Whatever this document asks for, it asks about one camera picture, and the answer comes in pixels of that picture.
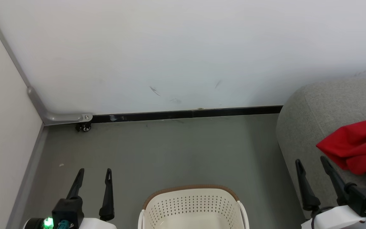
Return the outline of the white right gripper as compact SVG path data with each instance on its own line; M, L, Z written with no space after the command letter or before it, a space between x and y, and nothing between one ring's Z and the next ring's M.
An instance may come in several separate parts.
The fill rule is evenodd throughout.
M315 217L301 224L302 229L366 229L366 217L359 216L348 204L349 195L345 191L345 182L337 173L334 167L325 156L320 157L326 174L330 177L334 190L337 194L337 204L324 212L318 213ZM302 208L305 211L316 212L321 202L310 187L306 178L306 171L300 159L296 159L296 173L299 183Z

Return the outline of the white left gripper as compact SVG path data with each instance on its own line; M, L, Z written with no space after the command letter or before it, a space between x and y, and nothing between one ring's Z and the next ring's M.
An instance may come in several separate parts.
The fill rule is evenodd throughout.
M71 199L78 196L78 192L83 184L84 173L84 168L81 168L78 171L66 199ZM112 170L108 168L106 170L105 176L105 193L103 204L99 210L100 219L84 218L79 226L79 229L117 229L114 224L107 222L114 219L115 217L112 177Z

